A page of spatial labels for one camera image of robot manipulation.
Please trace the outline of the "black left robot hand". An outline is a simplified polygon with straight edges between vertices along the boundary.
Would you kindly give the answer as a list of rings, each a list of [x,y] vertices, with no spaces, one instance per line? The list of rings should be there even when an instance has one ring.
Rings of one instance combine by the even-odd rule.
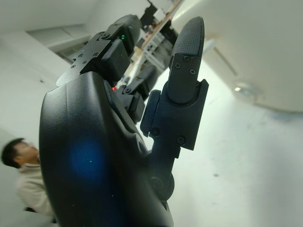
[[[168,199],[181,148],[193,150],[208,83],[199,81],[205,28],[181,30],[162,90],[149,66],[115,89],[139,38],[126,15],[97,33],[46,93],[40,116],[41,169],[62,227],[171,227]]]

